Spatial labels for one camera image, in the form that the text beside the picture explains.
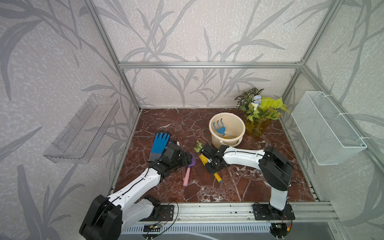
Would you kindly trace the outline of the green hand rake wooden handle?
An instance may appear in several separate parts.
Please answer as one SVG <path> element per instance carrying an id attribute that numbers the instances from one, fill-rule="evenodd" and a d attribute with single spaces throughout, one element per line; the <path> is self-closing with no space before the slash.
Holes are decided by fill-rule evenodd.
<path id="1" fill-rule="evenodd" d="M 200 143 L 199 141 L 196 141 L 196 146 L 194 147 L 195 152 L 200 153 L 202 148 L 203 148 L 202 143 Z"/>

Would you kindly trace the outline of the yellow shovel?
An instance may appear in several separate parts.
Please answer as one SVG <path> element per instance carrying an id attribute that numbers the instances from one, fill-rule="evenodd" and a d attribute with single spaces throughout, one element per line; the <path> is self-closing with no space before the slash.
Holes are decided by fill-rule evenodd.
<path id="1" fill-rule="evenodd" d="M 210 163 L 210 161 L 203 155 L 199 155 L 199 158 L 200 160 L 202 161 L 203 165 L 205 166 L 206 164 Z M 220 177 L 220 175 L 218 173 L 214 173 L 214 177 L 216 178 L 216 180 L 221 183 L 222 182 L 222 178 Z"/>

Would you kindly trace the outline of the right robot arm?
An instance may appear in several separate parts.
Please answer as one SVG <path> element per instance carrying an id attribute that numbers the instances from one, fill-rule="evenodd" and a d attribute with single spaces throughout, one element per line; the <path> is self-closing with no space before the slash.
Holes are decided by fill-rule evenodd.
<path id="1" fill-rule="evenodd" d="M 204 145 L 201 154 L 208 160 L 205 167 L 211 175 L 230 165 L 242 165 L 260 170 L 271 186 L 270 209 L 278 212 L 285 209 L 294 166 L 277 149 L 267 147 L 264 150 L 243 150 L 226 145 L 217 149 L 211 145 Z"/>

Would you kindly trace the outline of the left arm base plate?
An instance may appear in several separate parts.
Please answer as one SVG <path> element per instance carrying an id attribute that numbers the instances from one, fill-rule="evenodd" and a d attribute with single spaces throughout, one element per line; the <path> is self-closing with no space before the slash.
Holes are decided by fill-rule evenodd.
<path id="1" fill-rule="evenodd" d="M 147 195 L 144 199 L 149 200 L 154 206 L 152 213 L 148 218 L 142 219 L 141 222 L 167 222 L 174 219 L 175 205 L 162 204 L 158 199 Z"/>

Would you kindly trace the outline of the blue fork yellow handle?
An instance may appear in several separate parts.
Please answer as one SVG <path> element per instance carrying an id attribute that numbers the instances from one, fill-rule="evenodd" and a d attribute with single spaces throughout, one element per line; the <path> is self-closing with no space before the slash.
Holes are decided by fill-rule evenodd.
<path id="1" fill-rule="evenodd" d="M 220 119 L 219 121 L 217 122 L 214 122 L 213 123 L 213 126 L 216 130 L 216 132 L 224 139 L 227 139 L 227 136 L 226 136 L 226 127 L 223 123 L 223 119 Z"/>

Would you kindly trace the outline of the cream plastic bucket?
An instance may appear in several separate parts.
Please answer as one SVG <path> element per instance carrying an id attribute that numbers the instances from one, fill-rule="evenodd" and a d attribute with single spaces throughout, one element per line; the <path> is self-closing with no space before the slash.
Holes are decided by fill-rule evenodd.
<path id="1" fill-rule="evenodd" d="M 226 127 L 227 139 L 222 138 L 215 130 L 213 123 L 223 119 L 223 123 Z M 235 114 L 232 113 L 219 113 L 214 115 L 209 122 L 209 130 L 212 135 L 212 143 L 216 148 L 222 145 L 230 147 L 237 147 L 243 140 L 246 132 L 246 126 L 244 121 Z"/>

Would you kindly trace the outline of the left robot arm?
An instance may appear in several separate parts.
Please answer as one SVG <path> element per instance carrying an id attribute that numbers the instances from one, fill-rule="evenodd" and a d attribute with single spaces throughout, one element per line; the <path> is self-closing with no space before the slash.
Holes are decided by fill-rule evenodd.
<path id="1" fill-rule="evenodd" d="M 121 233 L 137 222 L 153 216 L 160 201 L 144 194 L 173 171 L 188 166 L 195 156 L 170 143 L 148 168 L 121 190 L 91 203 L 79 233 L 86 240 L 117 240 Z"/>

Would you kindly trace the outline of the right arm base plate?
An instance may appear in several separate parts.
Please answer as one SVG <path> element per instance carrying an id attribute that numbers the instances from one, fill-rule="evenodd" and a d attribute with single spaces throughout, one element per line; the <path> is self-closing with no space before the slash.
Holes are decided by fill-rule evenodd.
<path id="1" fill-rule="evenodd" d="M 278 210 L 270 204 L 254 203 L 252 205 L 256 221 L 293 221 L 296 219 L 292 206 L 286 203 L 283 210 Z"/>

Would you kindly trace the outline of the purple trowel pink handle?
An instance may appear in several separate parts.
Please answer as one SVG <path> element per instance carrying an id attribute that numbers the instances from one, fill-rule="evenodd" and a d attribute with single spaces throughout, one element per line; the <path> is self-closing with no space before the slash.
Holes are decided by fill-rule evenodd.
<path id="1" fill-rule="evenodd" d="M 188 165 L 188 168 L 187 168 L 187 171 L 186 171 L 186 175 L 185 175 L 184 183 L 183 183 L 184 187 L 188 186 L 191 168 L 196 165 L 196 157 L 195 157 L 195 155 L 191 154 L 191 156 L 192 156 L 192 162 L 191 162 L 191 164 Z"/>

